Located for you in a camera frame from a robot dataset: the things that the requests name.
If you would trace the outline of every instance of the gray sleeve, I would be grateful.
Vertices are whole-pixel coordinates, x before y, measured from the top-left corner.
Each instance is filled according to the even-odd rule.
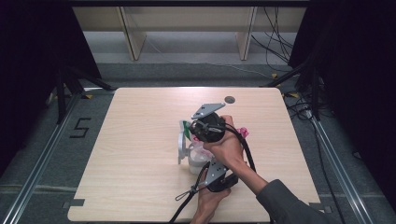
[[[300,201],[280,180],[268,183],[256,198],[276,223],[338,223]]]

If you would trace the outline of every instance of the person's hand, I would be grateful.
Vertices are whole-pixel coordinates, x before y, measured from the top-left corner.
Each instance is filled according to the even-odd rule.
[[[225,119],[225,122],[233,126],[233,118],[231,116],[225,115],[221,116]],[[243,148],[239,139],[234,133],[226,131],[223,138],[215,143],[204,143],[204,149],[209,150],[222,164],[230,168],[238,167],[244,162]]]
[[[207,170],[201,176],[201,181],[206,178]],[[230,195],[231,190],[225,189],[221,192],[211,192],[205,186],[199,187],[198,194],[198,208],[191,221],[191,224],[206,224],[215,215],[215,211],[219,206],[220,201]]]

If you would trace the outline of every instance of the wooden table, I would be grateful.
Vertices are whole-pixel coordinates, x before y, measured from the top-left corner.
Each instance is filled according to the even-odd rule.
[[[177,164],[179,121],[205,103],[222,103],[236,128],[246,127],[257,172],[279,178],[305,203],[319,203],[303,153],[278,89],[262,88],[122,88],[108,109],[102,129],[71,206],[73,221],[167,222],[184,200],[196,175],[187,158]],[[213,222],[259,222],[269,216],[240,181],[220,204]],[[177,221],[189,221],[197,196]]]

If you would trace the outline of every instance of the white desk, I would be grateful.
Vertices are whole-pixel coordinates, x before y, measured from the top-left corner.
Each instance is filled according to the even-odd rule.
[[[203,103],[235,103],[217,113],[232,115],[246,127],[257,172],[268,181],[281,179],[305,203],[318,203],[287,109],[278,89],[131,88],[118,89],[70,207],[73,221],[167,222],[183,200],[175,197],[196,179],[187,159],[177,164],[178,122]],[[240,181],[220,204],[213,222],[268,221],[255,195]],[[197,196],[178,221],[192,218]]]

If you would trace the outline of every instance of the person's right hand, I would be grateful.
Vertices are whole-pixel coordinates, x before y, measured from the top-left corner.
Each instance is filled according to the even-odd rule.
[[[227,124],[233,126],[233,118],[231,116],[225,115],[221,117],[225,119]],[[243,157],[244,149],[236,135],[229,131],[226,131],[223,138],[218,142],[204,143],[204,149],[212,152],[216,160],[220,161],[231,170],[237,167],[241,162],[245,163]]]

